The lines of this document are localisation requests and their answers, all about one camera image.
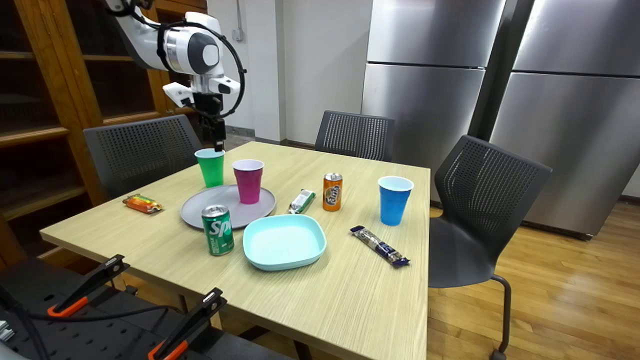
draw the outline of blue wrapper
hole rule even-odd
[[[380,240],[376,235],[374,235],[369,230],[365,229],[364,226],[358,225],[356,227],[351,228],[351,234],[362,242],[367,244],[368,247],[373,249],[378,255],[382,256],[393,265],[395,268],[399,268],[400,266],[409,265],[409,259],[400,255],[398,251],[389,246],[384,241]]]

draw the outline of chair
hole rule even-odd
[[[93,127],[84,137],[109,199],[197,164],[202,148],[185,115]]]
[[[545,165],[467,135],[435,174],[444,212],[430,221],[429,287],[503,285],[502,343],[491,360],[506,359],[511,321],[511,286],[495,264],[550,175]]]
[[[391,161],[394,121],[383,117],[325,111],[316,150]]]

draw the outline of sprite can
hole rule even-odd
[[[211,255],[224,255],[234,249],[234,233],[226,206],[209,205],[204,208],[202,224]]]

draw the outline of wooden cabinet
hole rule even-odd
[[[206,1],[156,0],[145,15],[187,11]],[[106,200],[83,129],[170,115],[162,86],[188,77],[139,67],[99,0],[5,0],[0,19],[0,268],[69,265],[75,255],[38,231]]]

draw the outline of wooden tabletop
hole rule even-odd
[[[197,165],[132,192],[160,202],[164,210],[159,213],[140,213],[114,199],[41,230],[42,237],[99,261],[123,254],[132,274],[177,291],[202,294],[218,287],[230,311],[337,356],[423,360],[429,169],[251,142],[225,154],[225,184],[236,182],[231,163],[245,158],[265,163],[262,186],[276,197],[274,215],[286,213],[301,188],[318,194],[306,215],[322,226],[327,247],[314,264],[258,270],[244,256],[242,230],[234,231],[236,247],[230,254],[210,256],[202,231],[180,218],[182,203],[204,189]],[[342,208],[333,213],[322,209],[327,172],[344,176]],[[386,175],[415,183],[396,227],[380,222],[377,180]],[[394,269],[349,234],[356,225],[377,234],[411,265]]]

